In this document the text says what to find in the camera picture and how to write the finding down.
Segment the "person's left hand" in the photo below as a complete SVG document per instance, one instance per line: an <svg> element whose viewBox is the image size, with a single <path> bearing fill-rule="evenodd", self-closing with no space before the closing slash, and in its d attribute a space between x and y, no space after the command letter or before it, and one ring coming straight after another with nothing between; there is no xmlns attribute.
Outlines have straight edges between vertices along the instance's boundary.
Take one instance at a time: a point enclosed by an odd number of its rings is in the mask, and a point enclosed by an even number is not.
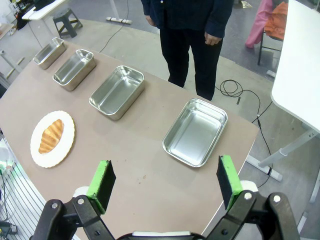
<svg viewBox="0 0 320 240"><path fill-rule="evenodd" d="M204 32L205 44L208 46L214 46L219 44L222 41L222 38L210 35L207 32Z"/></svg>

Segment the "white scalloped plate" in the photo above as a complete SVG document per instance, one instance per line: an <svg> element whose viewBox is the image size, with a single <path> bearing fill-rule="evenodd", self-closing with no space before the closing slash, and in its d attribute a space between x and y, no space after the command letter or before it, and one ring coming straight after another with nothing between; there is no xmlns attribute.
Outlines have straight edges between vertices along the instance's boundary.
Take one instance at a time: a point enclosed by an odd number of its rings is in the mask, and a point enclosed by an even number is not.
<svg viewBox="0 0 320 240"><path fill-rule="evenodd" d="M46 153L40 153L42 133L56 120L61 120L63 130L59 142L53 149ZM72 117L65 111L58 110L48 113L36 125L30 140L30 152L34 162L43 168L51 168L59 164L68 155L75 138L75 123Z"/></svg>

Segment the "orange cloth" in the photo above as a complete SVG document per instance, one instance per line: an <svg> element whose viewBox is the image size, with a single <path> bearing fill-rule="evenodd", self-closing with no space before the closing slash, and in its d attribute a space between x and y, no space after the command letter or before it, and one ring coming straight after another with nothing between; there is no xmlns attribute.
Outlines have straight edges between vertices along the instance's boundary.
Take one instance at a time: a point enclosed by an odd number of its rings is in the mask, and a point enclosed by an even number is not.
<svg viewBox="0 0 320 240"><path fill-rule="evenodd" d="M284 40L288 6L289 4L283 1L272 11L264 26L264 32L267 36L276 38L277 40Z"/></svg>

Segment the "white-legged workbench table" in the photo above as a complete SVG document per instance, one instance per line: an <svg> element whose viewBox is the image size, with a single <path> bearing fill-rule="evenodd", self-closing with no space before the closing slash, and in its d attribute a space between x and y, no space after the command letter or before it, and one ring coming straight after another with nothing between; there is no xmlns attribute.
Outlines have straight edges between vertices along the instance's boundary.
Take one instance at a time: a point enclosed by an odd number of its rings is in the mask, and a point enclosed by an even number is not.
<svg viewBox="0 0 320 240"><path fill-rule="evenodd" d="M118 13L115 0L109 0L111 9L113 11L113 16L107 16L106 21L109 22L115 22L115 23L120 23L124 25L131 25L133 23L132 20L129 20L128 17L125 18L120 18L120 15Z"/></svg>

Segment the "person's left forearm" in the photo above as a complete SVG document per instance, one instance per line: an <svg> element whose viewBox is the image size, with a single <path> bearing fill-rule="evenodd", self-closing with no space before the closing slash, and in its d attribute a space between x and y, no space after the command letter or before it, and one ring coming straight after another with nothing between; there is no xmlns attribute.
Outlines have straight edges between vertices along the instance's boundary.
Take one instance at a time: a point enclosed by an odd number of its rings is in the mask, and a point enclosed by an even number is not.
<svg viewBox="0 0 320 240"><path fill-rule="evenodd" d="M213 0L212 9L207 19L205 32L213 37L222 39L232 14L234 0Z"/></svg>

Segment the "black chair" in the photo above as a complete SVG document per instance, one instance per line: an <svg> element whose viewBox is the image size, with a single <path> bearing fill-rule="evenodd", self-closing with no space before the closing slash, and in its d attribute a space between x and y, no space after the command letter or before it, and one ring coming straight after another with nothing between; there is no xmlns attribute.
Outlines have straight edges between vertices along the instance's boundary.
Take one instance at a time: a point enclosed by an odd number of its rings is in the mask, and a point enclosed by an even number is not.
<svg viewBox="0 0 320 240"><path fill-rule="evenodd" d="M276 51L276 52L280 52L280 53L282 52L282 48L281 49L276 49L276 48L264 46L264 36L268 36L269 38L271 38L273 40L276 40L278 42L283 42L282 39L274 37L274 36L267 35L267 33L265 31L263 31L262 34L261 34L261 40L260 40L259 51L258 51L258 60L257 60L257 65L258 66L261 65L261 57L262 57L262 50L263 49Z"/></svg>

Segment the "rectangular steel container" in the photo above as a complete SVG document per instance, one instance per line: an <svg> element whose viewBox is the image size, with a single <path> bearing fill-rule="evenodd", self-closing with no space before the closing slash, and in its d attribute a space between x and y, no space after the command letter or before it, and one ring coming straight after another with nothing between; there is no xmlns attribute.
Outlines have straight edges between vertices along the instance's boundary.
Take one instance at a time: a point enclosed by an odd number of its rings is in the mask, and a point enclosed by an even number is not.
<svg viewBox="0 0 320 240"><path fill-rule="evenodd" d="M116 121L131 107L145 89L144 74L129 66L117 66L92 93L89 103Z"/></svg>
<svg viewBox="0 0 320 240"><path fill-rule="evenodd" d="M33 62L41 69L46 70L66 51L66 49L64 40L54 37L33 57Z"/></svg>
<svg viewBox="0 0 320 240"><path fill-rule="evenodd" d="M227 113L199 98L190 99L162 141L166 153L193 167L210 158L228 122Z"/></svg>
<svg viewBox="0 0 320 240"><path fill-rule="evenodd" d="M52 79L65 90L73 91L96 67L94 54L85 49L75 53L53 74Z"/></svg>

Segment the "person in dark shirt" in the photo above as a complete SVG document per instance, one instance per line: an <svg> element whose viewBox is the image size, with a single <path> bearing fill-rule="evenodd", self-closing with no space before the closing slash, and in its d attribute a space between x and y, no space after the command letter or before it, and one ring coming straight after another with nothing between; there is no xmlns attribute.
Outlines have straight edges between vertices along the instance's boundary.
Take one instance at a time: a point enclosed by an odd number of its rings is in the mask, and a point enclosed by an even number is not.
<svg viewBox="0 0 320 240"><path fill-rule="evenodd" d="M213 0L151 0L151 18L159 29L162 55L167 63L168 81L184 87L192 51L195 90L212 100L223 38L216 45L205 44L205 27Z"/></svg>

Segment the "golden brown croissant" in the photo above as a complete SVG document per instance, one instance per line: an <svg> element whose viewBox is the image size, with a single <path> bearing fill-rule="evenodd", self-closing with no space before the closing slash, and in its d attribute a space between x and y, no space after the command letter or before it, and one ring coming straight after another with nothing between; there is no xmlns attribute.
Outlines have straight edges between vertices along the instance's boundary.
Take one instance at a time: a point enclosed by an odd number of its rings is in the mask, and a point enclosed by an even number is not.
<svg viewBox="0 0 320 240"><path fill-rule="evenodd" d="M51 152L60 142L63 131L64 123L61 119L57 119L50 126L48 126L42 133L38 152L40 154Z"/></svg>

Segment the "pink cloth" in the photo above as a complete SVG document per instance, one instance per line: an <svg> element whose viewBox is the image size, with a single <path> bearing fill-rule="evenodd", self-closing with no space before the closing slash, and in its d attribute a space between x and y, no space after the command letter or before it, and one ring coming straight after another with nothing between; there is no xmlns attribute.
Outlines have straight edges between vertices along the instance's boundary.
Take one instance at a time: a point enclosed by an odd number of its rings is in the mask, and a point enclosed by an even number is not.
<svg viewBox="0 0 320 240"><path fill-rule="evenodd" d="M273 0L261 0L252 28L245 42L245 46L248 49L253 49L256 44L261 42L265 24L272 11Z"/></svg>

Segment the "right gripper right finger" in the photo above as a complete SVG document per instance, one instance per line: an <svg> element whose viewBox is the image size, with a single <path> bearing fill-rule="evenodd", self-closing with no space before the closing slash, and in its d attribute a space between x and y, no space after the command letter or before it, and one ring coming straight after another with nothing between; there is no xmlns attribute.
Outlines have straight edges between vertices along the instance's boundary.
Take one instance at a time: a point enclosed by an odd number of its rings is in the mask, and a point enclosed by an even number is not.
<svg viewBox="0 0 320 240"><path fill-rule="evenodd" d="M206 240L234 240L245 224L256 225L262 240L300 240L287 196L273 192L264 197L245 189L229 155L218 158L216 176L226 214Z"/></svg>

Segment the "grey step stool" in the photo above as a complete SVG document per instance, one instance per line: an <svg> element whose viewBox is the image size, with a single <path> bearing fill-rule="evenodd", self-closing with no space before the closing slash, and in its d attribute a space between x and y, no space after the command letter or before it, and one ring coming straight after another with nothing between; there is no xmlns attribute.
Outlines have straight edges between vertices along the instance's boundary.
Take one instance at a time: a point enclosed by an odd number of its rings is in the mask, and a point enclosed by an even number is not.
<svg viewBox="0 0 320 240"><path fill-rule="evenodd" d="M76 29L83 27L79 18L70 8L57 13L53 17L53 23L61 39L65 36L76 37Z"/></svg>

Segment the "large white table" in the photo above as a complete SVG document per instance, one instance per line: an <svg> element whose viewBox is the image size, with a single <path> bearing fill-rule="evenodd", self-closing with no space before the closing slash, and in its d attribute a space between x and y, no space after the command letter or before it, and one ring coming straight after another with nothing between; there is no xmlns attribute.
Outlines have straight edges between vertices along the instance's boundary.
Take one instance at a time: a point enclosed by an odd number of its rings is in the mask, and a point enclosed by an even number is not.
<svg viewBox="0 0 320 240"><path fill-rule="evenodd" d="M285 36L270 96L277 107L308 126L301 136L264 160L247 157L247 163L280 182L283 176L269 165L320 137L320 13L297 0L288 1Z"/></svg>

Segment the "person's right forearm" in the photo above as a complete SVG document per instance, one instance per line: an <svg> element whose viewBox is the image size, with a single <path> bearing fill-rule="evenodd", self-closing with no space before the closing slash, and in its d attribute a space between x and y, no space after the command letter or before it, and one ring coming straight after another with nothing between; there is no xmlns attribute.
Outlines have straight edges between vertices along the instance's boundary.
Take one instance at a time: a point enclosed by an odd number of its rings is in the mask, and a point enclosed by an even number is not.
<svg viewBox="0 0 320 240"><path fill-rule="evenodd" d="M140 0L143 7L143 13L146 17L151 17L152 15L152 0Z"/></svg>

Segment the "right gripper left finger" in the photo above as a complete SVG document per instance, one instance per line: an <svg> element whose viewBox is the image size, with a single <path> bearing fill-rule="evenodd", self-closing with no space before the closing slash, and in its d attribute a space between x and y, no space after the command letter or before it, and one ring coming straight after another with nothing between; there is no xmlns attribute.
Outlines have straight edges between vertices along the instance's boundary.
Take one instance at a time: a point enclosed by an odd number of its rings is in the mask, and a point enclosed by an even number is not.
<svg viewBox="0 0 320 240"><path fill-rule="evenodd" d="M59 199L46 202L31 240L72 240L78 228L84 230L88 240L116 240L101 219L115 181L112 162L100 161L85 194L66 203Z"/></svg>

